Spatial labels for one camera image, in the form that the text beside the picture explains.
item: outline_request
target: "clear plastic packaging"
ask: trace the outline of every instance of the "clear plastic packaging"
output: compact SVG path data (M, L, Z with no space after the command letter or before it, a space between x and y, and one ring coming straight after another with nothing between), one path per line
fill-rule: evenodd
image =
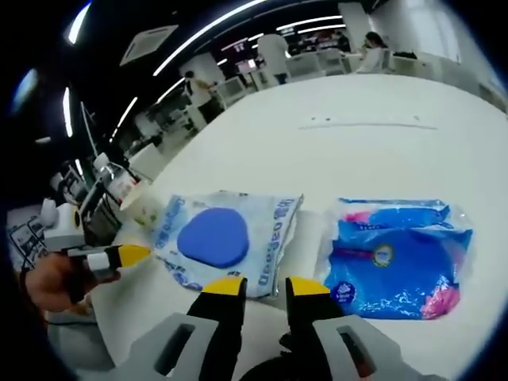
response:
M316 275L347 314L432 319L460 300L471 224L440 200L341 198L327 213Z

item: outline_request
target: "white table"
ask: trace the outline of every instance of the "white table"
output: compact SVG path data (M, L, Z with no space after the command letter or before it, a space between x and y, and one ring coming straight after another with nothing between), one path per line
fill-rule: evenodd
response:
M506 163L506 115L483 100L423 79L342 75L241 100L170 162L154 191L161 200L170 193L218 189L302 192L302 208L313 212L338 196L442 198L461 205L475 225L475 250L457 308L437 321L371 321L400 344L408 364L455 379L486 344L507 300ZM314 250L296 259L288 253L282 276L312 274L318 240L315 232L309 235ZM185 311L194 296L153 260L132 272L93 293L99 326L117 364L137 337L172 311ZM263 325L266 317L273 326ZM267 342L276 343L284 330L280 310L249 303L248 339L238 367L275 355L278 345L268 350ZM252 358L256 351L264 353ZM236 376L242 373L237 370Z

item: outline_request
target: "chair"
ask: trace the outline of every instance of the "chair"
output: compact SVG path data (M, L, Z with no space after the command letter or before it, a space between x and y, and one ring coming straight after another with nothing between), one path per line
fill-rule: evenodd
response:
M328 49L317 53L317 60L326 75L346 74L341 52L338 49Z
M225 109L231 107L245 95L250 94L250 90L245 88L238 77L219 83L213 90L217 92Z
M319 65L318 55L315 52L292 56L286 61L286 66L291 82L313 79L324 75L324 71Z

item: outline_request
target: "ceiling light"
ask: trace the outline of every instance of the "ceiling light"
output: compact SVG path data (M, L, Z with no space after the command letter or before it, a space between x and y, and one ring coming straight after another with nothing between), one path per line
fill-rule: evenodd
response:
M318 26L317 28L310 28L310 29L304 29L299 30L298 34L307 33L307 32L314 32L316 30L323 30L323 29L336 29L336 28L345 28L346 24L338 24L338 25L328 25L328 26Z
M286 28L291 28L292 26L296 26L296 25L309 24L310 22L318 22L318 21L325 21L325 20L337 20L337 19L340 19L340 18L342 18L342 16L325 16L325 17L311 18L309 20L293 22L291 24L280 26L280 27L277 28L277 30L283 30L283 29L286 29Z
M137 97L134 97L134 99L132 101L130 101L129 105L125 109L124 114L121 116L120 121L118 122L118 127L120 127L120 125L123 123L123 121L127 117L127 114L129 113L130 109L133 108L134 103L136 103L136 101L137 101Z
M69 88L65 88L65 92L63 93L63 119L65 120L65 130L67 131L67 136L71 137L72 132L72 123L71 123L71 99L69 96Z
M83 176L83 169L81 168L81 163L79 162L79 160L76 159L74 163L76 164L76 168L78 168L79 175Z
M221 52L229 49L229 48L232 48L233 46L237 45L237 44L241 44L242 42L245 42L247 40L247 37L245 38L242 38L241 40L238 40L236 42L233 42L232 44L229 44L228 46L225 46L224 48L221 49Z
M83 21L85 20L85 16L87 15L88 8L90 8L90 5L91 5L91 2L88 3L88 5L85 6L81 10L81 12L78 13L78 16L76 16L76 18L74 19L74 22L72 23L71 31L69 32L68 39L71 42L71 44L73 44L73 45L78 40L79 30L81 29L81 25L82 25Z
M221 24L223 21L226 21L228 18L234 16L235 14L238 14L240 12L243 12L244 10L247 10L248 8L251 8L253 6L257 6L258 4L261 4L262 2L266 2L267 0L254 0L252 2L248 2L247 4L244 4L242 6L239 6L238 8L235 8L234 10L229 11L228 13L220 16L217 20L210 22L206 27L203 29L200 29L197 31L191 38L189 38L187 41L185 41L183 44L181 44L167 59L164 60L164 62L153 72L153 76L159 75L159 73L178 55L180 54L183 49L185 49L187 46L192 44L194 41L196 41L199 37L201 37L203 34L214 28L215 26Z
M260 38L262 36L264 36L264 33L256 34L255 36L249 37L247 39L247 41L254 41L254 40L257 40L258 38Z
M167 91L166 91L164 94L162 94L162 95L159 97L159 99L157 99L157 102L156 102L156 103L160 103L160 101L162 101L164 98L166 98L166 96L167 96L169 93L171 93L171 92L172 92L172 91L173 91L176 87L178 87L178 85L179 85L180 83L182 83L183 81L185 81L185 78L180 78L180 79L178 80L178 82L177 82L177 83L175 83L173 86L171 86L169 89L167 89Z

